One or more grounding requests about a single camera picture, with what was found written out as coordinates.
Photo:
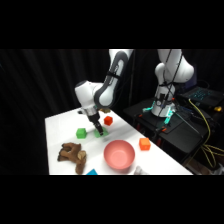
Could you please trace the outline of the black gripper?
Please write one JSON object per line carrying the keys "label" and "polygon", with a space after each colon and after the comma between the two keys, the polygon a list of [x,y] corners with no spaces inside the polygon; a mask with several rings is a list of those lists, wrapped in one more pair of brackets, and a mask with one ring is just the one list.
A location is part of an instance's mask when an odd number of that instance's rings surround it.
{"label": "black gripper", "polygon": [[92,122],[95,125],[95,129],[98,132],[99,135],[103,135],[104,130],[101,124],[99,123],[100,116],[98,113],[91,115],[88,117],[89,121]]}

